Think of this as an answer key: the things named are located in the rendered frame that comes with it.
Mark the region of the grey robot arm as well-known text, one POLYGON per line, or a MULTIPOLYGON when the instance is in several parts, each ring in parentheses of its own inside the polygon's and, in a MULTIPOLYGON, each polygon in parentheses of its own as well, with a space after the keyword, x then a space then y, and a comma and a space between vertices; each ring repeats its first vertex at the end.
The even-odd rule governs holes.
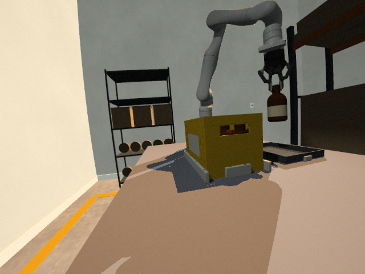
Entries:
POLYGON ((263 46, 258 48, 259 53, 265 55, 269 51, 284 49, 286 40, 282 38, 282 10, 274 0, 265 0, 243 9, 213 10, 209 13, 206 24, 214 31, 214 37, 204 54, 196 92, 196 97, 200 101, 200 117, 213 116, 213 94, 210 90, 210 82, 217 67, 226 25, 247 26, 257 23, 256 20, 264 22, 266 27, 263 31, 263 46))

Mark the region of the yellow crate with dividers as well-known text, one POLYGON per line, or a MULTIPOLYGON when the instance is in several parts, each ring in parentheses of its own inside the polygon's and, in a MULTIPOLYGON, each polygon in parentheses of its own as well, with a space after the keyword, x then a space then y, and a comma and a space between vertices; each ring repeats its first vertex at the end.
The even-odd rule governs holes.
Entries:
POLYGON ((205 116, 184 121, 186 151, 208 172, 209 179, 225 177, 225 167, 251 164, 263 170, 262 113, 205 116), (220 136, 220 126, 245 124, 249 133, 220 136))

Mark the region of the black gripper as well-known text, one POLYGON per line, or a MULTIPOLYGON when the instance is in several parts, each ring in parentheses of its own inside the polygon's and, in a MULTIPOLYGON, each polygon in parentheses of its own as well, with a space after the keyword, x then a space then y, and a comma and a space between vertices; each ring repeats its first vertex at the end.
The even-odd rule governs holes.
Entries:
POLYGON ((262 70, 258 71, 258 75, 261 77, 264 83, 269 84, 269 91, 272 92, 272 75, 278 74, 279 76, 279 86, 280 91, 283 89, 283 81, 288 78, 291 69, 293 68, 294 63, 287 63, 285 60, 285 51, 284 49, 278 49, 269 51, 264 55, 264 67, 262 70), (282 70, 287 66, 287 73, 285 76, 282 75, 282 70), (269 75, 269 79, 264 77, 264 71, 266 71, 269 75))

